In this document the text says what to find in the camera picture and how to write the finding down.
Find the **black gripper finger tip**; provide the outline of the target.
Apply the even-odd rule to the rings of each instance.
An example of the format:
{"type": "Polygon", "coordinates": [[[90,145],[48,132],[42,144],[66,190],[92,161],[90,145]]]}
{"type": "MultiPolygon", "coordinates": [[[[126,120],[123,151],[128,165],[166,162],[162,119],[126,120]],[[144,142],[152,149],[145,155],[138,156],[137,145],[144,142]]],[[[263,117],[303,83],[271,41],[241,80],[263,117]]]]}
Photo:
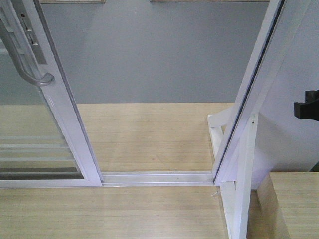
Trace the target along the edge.
{"type": "Polygon", "coordinates": [[[319,91],[305,91],[305,102],[294,102],[294,116],[301,120],[319,119],[319,91]]]}

